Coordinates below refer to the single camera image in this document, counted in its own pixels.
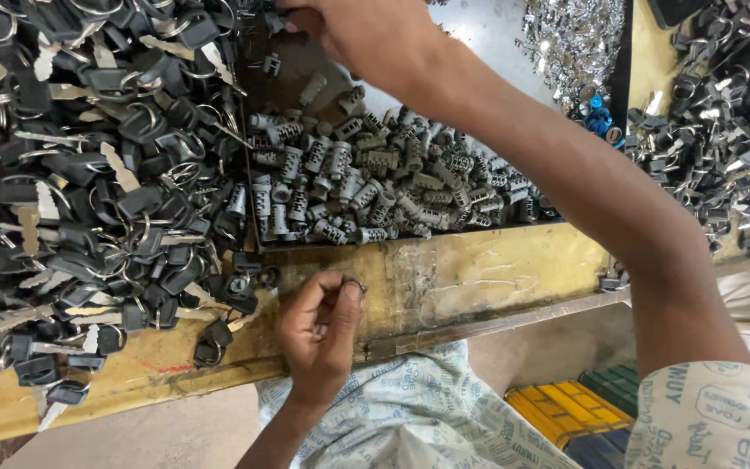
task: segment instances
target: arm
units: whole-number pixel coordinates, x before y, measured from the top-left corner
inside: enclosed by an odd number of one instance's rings
[[[319,272],[303,285],[276,327],[291,370],[291,393],[237,469],[290,466],[352,369],[362,297],[360,284],[337,271]]]
[[[421,0],[277,0],[286,26],[411,109],[474,135],[528,176],[632,277],[638,365],[750,363],[697,221],[610,145],[529,98],[441,34]]]

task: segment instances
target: green plastic crate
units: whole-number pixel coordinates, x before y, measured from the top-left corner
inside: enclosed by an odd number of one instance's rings
[[[638,418],[638,370],[635,367],[584,371],[578,381],[630,417]]]

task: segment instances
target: forearm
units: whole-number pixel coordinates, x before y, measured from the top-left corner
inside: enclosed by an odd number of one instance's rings
[[[662,256],[688,256],[709,265],[698,223],[649,176],[610,145],[511,86],[467,46],[447,42],[441,70],[430,73],[431,93],[408,92],[412,109],[487,144],[631,271],[660,269]]]
[[[641,371],[749,362],[696,219],[624,155],[515,89],[463,44],[448,39],[443,51],[442,59],[428,55],[435,83],[423,87],[428,92],[398,97],[487,144],[622,261],[632,277]]]
[[[239,461],[237,469],[282,469],[289,467],[297,448],[317,424],[325,409],[302,406],[286,400]]]

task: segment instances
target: fingernail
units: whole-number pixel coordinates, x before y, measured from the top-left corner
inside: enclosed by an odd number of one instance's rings
[[[357,282],[349,282],[343,286],[343,293],[345,293],[352,300],[361,299],[361,286]]]

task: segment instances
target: yellow plastic crate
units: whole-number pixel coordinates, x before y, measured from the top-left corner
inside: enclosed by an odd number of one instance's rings
[[[505,401],[561,449],[574,437],[609,432],[633,422],[576,380],[510,389]]]

